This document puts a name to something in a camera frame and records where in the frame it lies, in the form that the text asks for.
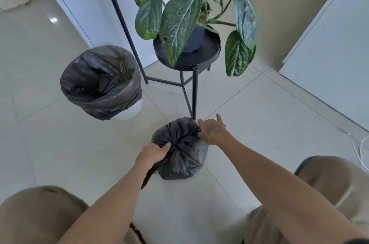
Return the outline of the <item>green leafy plant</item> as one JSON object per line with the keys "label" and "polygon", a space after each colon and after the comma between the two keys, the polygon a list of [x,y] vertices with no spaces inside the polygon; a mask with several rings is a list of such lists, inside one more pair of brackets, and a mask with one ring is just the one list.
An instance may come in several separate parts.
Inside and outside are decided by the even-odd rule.
{"label": "green leafy plant", "polygon": [[242,75],[256,53],[256,15],[251,0],[134,0],[137,34],[144,40],[159,38],[174,67],[195,27],[213,24],[235,28],[225,43],[228,77]]}

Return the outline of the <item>person's right forearm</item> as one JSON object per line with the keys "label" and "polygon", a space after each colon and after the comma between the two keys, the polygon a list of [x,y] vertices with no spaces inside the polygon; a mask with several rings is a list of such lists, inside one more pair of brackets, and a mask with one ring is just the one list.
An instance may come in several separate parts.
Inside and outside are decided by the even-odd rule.
{"label": "person's right forearm", "polygon": [[369,238],[300,178],[229,132],[215,139],[290,244],[369,244]]}

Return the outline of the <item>person's left forearm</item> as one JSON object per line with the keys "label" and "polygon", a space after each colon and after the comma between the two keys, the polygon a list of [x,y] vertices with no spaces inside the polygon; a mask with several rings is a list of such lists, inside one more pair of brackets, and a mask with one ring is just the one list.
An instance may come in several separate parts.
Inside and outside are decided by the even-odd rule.
{"label": "person's left forearm", "polygon": [[153,165],[151,159],[137,159],[134,166],[77,219],[57,244],[122,243],[142,183]]}

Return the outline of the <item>beige trousers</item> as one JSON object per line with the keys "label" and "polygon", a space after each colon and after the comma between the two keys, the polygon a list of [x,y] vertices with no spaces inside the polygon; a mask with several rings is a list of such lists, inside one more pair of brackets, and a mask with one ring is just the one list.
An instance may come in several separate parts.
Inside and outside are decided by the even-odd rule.
{"label": "beige trousers", "polygon": [[[369,173],[332,156],[305,159],[294,173],[321,193],[369,238]],[[56,244],[89,208],[58,186],[37,186],[10,196],[0,205],[0,244]],[[241,244],[289,244],[267,211],[247,215]]]}

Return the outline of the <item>person's right hand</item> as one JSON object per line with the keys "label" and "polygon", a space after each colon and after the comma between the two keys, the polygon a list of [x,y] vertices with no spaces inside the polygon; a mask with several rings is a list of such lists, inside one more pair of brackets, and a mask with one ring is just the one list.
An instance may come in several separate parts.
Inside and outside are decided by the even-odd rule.
{"label": "person's right hand", "polygon": [[226,127],[217,122],[217,114],[216,119],[199,119],[197,123],[200,128],[199,137],[208,145],[219,145],[229,134]]}

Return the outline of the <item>black metal plant stand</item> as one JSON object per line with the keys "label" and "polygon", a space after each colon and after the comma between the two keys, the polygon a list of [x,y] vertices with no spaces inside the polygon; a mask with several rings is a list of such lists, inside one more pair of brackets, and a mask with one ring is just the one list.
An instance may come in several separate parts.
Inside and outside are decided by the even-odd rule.
{"label": "black metal plant stand", "polygon": [[174,70],[179,71],[180,82],[172,82],[160,78],[149,77],[146,75],[144,68],[141,64],[140,58],[137,54],[133,40],[131,38],[128,27],[125,23],[123,14],[119,7],[117,0],[111,0],[114,10],[117,14],[119,22],[122,26],[124,34],[139,66],[141,75],[146,84],[149,81],[168,84],[171,86],[181,87],[189,113],[192,119],[196,120],[197,111],[197,95],[198,95],[198,78],[199,74],[204,70],[210,70],[212,63],[214,63],[220,54],[221,43],[218,34],[211,32],[214,30],[210,27],[209,30],[204,30],[202,44],[192,52],[183,52],[179,56],[177,64],[173,67]]}

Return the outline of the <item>dark plant pot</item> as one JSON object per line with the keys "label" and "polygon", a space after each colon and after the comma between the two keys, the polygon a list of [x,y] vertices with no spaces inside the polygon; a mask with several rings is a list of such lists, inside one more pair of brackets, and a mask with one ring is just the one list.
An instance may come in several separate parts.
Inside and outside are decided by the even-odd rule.
{"label": "dark plant pot", "polygon": [[204,34],[205,28],[203,26],[196,24],[182,52],[191,53],[195,50],[198,50],[203,43]]}

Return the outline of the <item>person's left hand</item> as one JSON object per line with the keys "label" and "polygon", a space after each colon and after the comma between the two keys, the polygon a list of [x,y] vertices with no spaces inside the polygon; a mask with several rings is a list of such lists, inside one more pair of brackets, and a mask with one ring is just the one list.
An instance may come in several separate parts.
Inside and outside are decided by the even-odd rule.
{"label": "person's left hand", "polygon": [[167,155],[167,153],[162,153],[160,149],[160,146],[152,142],[149,143],[147,146],[143,147],[137,156],[136,164],[145,165],[148,168],[153,167],[154,164],[162,161]]}

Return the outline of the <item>black garbage bag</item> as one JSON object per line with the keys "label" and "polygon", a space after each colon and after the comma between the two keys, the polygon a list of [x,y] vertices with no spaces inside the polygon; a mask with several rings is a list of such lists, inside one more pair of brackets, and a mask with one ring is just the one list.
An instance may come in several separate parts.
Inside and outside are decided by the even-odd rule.
{"label": "black garbage bag", "polygon": [[193,177],[204,166],[209,149],[199,133],[200,127],[190,117],[178,118],[159,128],[152,135],[151,142],[159,147],[167,143],[171,143],[171,146],[164,159],[147,172],[141,189],[155,173],[169,181]]}

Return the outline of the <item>white trash bin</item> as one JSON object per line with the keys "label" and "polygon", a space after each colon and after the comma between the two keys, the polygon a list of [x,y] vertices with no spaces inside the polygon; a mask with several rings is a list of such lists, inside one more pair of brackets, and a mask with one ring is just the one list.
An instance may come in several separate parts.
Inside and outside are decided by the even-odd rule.
{"label": "white trash bin", "polygon": [[134,105],[130,108],[121,111],[119,114],[112,117],[112,119],[117,120],[130,120],[133,117],[137,116],[142,108],[142,99],[138,100]]}

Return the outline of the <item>black bin liner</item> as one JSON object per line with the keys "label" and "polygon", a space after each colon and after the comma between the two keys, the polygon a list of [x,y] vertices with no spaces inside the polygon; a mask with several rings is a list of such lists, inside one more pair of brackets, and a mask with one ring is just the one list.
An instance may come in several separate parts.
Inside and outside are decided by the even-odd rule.
{"label": "black bin liner", "polygon": [[95,119],[110,120],[142,98],[141,72],[135,56],[113,45],[86,50],[60,78],[62,93]]}

